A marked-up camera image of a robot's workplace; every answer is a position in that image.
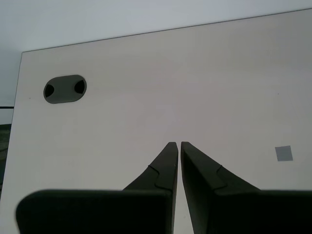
desk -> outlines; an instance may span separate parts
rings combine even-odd
[[[26,52],[1,233],[41,189],[121,190],[169,141],[189,141],[260,189],[312,189],[312,10]],[[46,83],[78,74],[78,101]],[[293,161],[275,147],[290,145]],[[175,233],[192,233],[179,168]]]

black plastic part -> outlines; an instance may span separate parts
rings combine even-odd
[[[195,234],[309,232],[312,192],[261,191],[188,142],[182,178]]]
[[[80,75],[55,77],[47,82],[43,95],[52,104],[77,101],[86,92],[87,83]]]
[[[21,234],[173,233],[178,149],[169,143],[123,191],[47,190],[16,210]]]

white table surface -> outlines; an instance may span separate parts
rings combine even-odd
[[[123,189],[169,141],[189,141],[260,189],[312,189],[312,10],[23,53],[0,233],[49,188]],[[50,79],[87,91],[50,104]],[[294,161],[278,162],[290,145]],[[179,171],[175,233],[192,225]]]
[[[1,0],[0,106],[14,106],[24,51],[309,7],[312,0]]]

gray square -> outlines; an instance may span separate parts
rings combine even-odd
[[[277,161],[293,161],[291,146],[275,147]]]

white wall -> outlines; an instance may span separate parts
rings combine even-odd
[[[23,51],[261,16],[312,0],[2,0],[0,106],[13,106]]]

